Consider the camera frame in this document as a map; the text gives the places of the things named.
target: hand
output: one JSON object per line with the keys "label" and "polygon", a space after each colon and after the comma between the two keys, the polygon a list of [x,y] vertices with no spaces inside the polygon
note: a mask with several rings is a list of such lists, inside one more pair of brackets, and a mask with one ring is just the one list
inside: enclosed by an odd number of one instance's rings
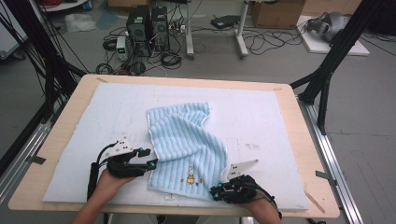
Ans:
{"label": "hand", "polygon": [[281,224],[277,211],[271,203],[258,193],[254,201],[250,203],[236,204],[239,207],[246,208],[251,215],[261,224]]}
{"label": "hand", "polygon": [[108,203],[114,196],[116,196],[117,192],[124,184],[129,183],[132,180],[134,180],[134,177],[115,177],[111,175],[107,169],[105,169],[100,175],[92,197],[96,199],[99,198],[103,203]]}
{"label": "hand", "polygon": [[85,203],[85,205],[78,211],[77,215],[73,219],[73,224],[86,224],[93,223],[98,216],[102,208],[116,196],[119,189],[126,183],[134,180],[134,177],[130,178],[117,178],[110,174],[105,169],[100,175],[99,181],[96,185],[96,189],[93,192],[91,198]]}

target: metal frame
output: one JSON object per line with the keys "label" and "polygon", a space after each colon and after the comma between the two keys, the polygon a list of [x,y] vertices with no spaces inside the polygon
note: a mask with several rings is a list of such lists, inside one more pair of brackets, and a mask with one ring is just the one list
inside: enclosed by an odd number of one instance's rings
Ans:
{"label": "metal frame", "polygon": [[339,199],[343,205],[346,216],[351,224],[362,224],[361,213],[358,210],[355,201],[353,200],[352,194],[349,191],[347,182],[344,178],[343,171],[338,164],[338,160],[332,150],[332,145],[327,135],[321,133],[321,130],[317,124],[318,112],[313,105],[304,105],[304,109],[309,117],[314,134],[318,140],[318,146],[322,154],[322,158],[326,161],[326,165],[329,171],[329,175],[332,179],[337,181],[335,186]]}
{"label": "metal frame", "polygon": [[41,148],[47,138],[52,126],[51,119],[47,123],[40,123],[33,131],[30,138],[14,158],[14,161],[8,166],[8,169],[0,178],[0,204],[7,197],[14,184],[20,180],[20,176],[26,171],[30,165],[30,159]]}

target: floor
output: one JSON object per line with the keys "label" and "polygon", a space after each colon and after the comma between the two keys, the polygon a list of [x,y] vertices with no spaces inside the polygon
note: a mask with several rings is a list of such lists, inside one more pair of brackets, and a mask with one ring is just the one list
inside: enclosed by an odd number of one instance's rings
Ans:
{"label": "floor", "polygon": [[[104,61],[102,37],[111,30],[124,26],[126,20],[115,18],[107,9],[90,12],[75,9],[73,12],[92,15],[92,19],[101,24],[100,28],[93,31],[64,34],[86,67],[94,71],[96,65]],[[62,13],[55,13],[53,18],[56,21],[62,16]],[[206,16],[192,21],[193,24],[210,27],[210,20]],[[194,32],[193,38],[196,53],[194,60],[187,59],[185,49],[182,48],[180,55],[183,61],[180,68],[165,70],[166,73],[155,68],[144,75],[291,83],[315,71],[326,56],[308,53],[304,44],[301,44],[286,45],[259,56],[250,54],[246,59],[240,60],[231,32]],[[345,57],[332,78],[326,130],[363,222],[395,223],[396,43],[377,39],[369,41],[378,45],[361,39],[361,43],[370,51],[370,56]],[[68,61],[79,66],[71,50],[64,50]],[[295,93],[303,90],[304,88],[298,88]],[[43,102],[42,90],[28,60],[8,59],[0,62],[0,156],[12,145]],[[0,217],[4,223],[68,223],[74,215],[10,211],[7,208],[10,195],[0,204]],[[195,219],[196,217],[169,217],[167,223],[193,223]],[[343,215],[326,221],[347,223]],[[307,221],[285,218],[284,223]]]}

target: blue towel stripe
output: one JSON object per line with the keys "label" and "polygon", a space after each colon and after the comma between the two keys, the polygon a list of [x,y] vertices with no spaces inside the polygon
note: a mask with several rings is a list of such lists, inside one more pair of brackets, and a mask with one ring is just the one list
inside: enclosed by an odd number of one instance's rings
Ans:
{"label": "blue towel stripe", "polygon": [[221,180],[227,152],[224,144],[203,128],[209,114],[209,105],[203,103],[148,111],[149,132],[159,158],[150,189],[211,199],[209,189]]}

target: light blue towel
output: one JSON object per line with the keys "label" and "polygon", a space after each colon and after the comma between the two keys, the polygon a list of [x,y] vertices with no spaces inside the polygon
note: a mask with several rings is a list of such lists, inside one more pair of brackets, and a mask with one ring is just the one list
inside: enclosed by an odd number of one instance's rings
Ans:
{"label": "light blue towel", "polygon": [[227,166],[224,144],[203,129],[208,104],[195,103],[150,109],[148,126],[159,163],[149,189],[210,200]]}

